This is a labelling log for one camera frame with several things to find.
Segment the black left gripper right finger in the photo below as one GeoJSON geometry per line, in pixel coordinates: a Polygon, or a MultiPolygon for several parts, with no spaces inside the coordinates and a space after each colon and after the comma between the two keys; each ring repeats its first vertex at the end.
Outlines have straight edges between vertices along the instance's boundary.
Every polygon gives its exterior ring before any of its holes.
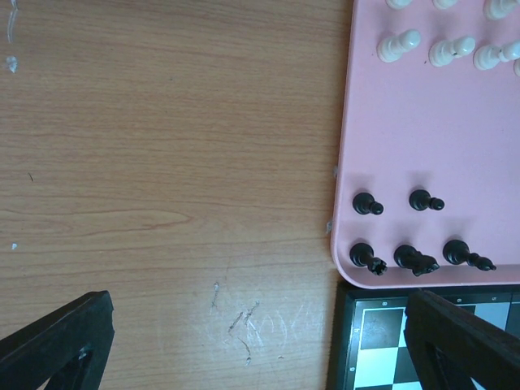
{"type": "Polygon", "coordinates": [[[409,295],[405,342],[424,389],[519,388],[519,339],[431,291],[409,295]]]}

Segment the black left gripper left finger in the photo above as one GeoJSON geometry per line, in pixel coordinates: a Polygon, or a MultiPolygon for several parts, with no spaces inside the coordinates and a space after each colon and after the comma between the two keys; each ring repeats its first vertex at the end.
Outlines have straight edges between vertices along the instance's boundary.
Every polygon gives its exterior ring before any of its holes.
{"type": "Polygon", "coordinates": [[[88,292],[1,340],[2,389],[98,389],[115,335],[107,291],[88,292]]]}

